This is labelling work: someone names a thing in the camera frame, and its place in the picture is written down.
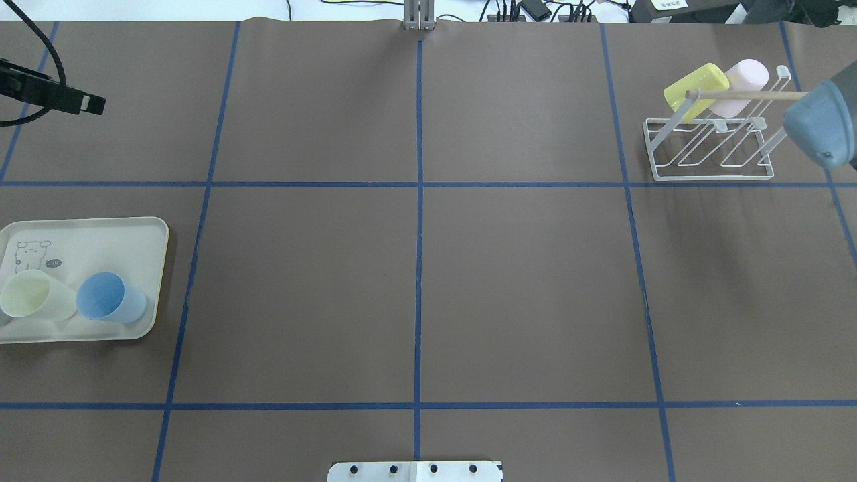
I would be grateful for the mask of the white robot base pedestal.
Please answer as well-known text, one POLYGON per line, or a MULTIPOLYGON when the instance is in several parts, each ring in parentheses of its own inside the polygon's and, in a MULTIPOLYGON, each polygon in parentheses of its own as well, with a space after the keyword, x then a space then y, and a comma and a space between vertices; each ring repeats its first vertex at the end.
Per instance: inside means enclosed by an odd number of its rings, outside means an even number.
POLYGON ((335 463, 327 481, 503 481, 499 461, 355 461, 335 463))

